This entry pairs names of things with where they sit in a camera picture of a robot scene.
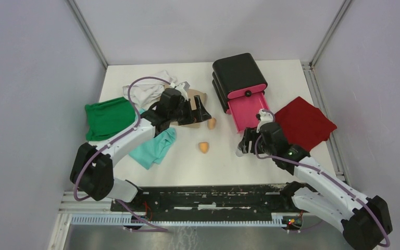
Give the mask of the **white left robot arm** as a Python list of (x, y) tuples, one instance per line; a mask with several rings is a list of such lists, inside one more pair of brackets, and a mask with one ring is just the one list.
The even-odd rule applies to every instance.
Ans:
[(138, 123), (98, 145), (82, 144), (77, 151), (70, 181), (78, 190), (95, 201), (104, 198), (118, 199), (132, 212), (142, 208), (143, 197), (132, 182), (114, 177), (114, 167), (132, 150), (155, 138), (170, 127), (200, 123), (212, 118), (198, 95), (195, 108), (179, 90), (166, 89), (160, 100), (139, 116)]

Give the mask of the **black pink drawer organizer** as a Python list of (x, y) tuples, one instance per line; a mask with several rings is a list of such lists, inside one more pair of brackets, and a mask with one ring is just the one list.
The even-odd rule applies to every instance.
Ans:
[(218, 59), (213, 62), (212, 69), (212, 85), (226, 114), (230, 114), (228, 93), (258, 84), (268, 85), (250, 53)]

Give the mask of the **small clear black-capped bottle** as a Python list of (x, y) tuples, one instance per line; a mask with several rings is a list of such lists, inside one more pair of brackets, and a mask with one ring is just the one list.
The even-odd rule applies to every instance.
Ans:
[(237, 155), (237, 157), (244, 156), (244, 153), (239, 148), (236, 149), (235, 154)]

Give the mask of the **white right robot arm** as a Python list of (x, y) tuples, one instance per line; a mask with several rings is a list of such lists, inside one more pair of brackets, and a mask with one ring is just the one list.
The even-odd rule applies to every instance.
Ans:
[(310, 212), (341, 232), (353, 249), (390, 247), (393, 231), (387, 202), (369, 197), (327, 172), (308, 151), (286, 139), (277, 122), (246, 128), (237, 150), (271, 159), (299, 180), (286, 185), (280, 206)]

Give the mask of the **pink top drawer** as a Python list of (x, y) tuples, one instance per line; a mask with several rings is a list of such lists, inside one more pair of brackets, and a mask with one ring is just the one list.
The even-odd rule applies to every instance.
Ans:
[(254, 93), (263, 92), (267, 88), (267, 86), (268, 86), (267, 84), (263, 83), (263, 84), (245, 87), (243, 89), (234, 90), (227, 94), (227, 98), (228, 99), (236, 99), (236, 98), (243, 97), (243, 96), (250, 97)]

